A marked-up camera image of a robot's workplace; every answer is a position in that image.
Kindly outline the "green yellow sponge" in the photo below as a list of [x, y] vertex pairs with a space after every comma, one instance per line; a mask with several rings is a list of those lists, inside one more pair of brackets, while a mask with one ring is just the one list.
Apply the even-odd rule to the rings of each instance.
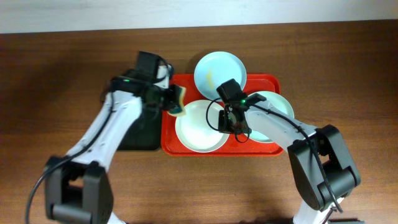
[[174, 117], [183, 116], [185, 114], [183, 101], [186, 94], [186, 88], [178, 85], [170, 85], [169, 90], [168, 114]]

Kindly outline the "white plate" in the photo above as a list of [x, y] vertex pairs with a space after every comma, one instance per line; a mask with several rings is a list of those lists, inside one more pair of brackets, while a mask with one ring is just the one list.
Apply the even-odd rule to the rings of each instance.
[[210, 128], [207, 121], [215, 127], [218, 114], [223, 107], [210, 100], [196, 100], [185, 107], [185, 114], [177, 117], [175, 132], [178, 140], [189, 150], [199, 153], [216, 151], [223, 146], [229, 134], [220, 133]]

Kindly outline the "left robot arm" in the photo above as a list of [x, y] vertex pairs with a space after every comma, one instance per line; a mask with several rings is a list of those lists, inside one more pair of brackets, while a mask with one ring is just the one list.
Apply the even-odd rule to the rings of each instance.
[[109, 82], [103, 107], [83, 137], [63, 157], [51, 157], [45, 181], [45, 213], [60, 223], [122, 223], [108, 179], [126, 133], [139, 133], [178, 99], [169, 97], [173, 66], [139, 52], [136, 67]]

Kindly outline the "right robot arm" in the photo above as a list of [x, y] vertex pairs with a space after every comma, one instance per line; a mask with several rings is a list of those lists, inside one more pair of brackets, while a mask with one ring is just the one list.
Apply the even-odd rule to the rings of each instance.
[[247, 95], [234, 79], [216, 91], [224, 103], [217, 131], [247, 137], [261, 133], [288, 153], [303, 200], [291, 223], [329, 223], [333, 213], [343, 211], [341, 201], [361, 183], [361, 177], [336, 127], [318, 128], [298, 121], [266, 97]]

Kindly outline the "light blue plate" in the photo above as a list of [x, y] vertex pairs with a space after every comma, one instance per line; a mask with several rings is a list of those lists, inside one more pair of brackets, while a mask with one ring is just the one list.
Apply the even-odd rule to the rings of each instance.
[[243, 90], [247, 73], [242, 61], [229, 52], [218, 51], [205, 55], [194, 70], [195, 86], [209, 100], [218, 98], [216, 89], [230, 79], [235, 79]]

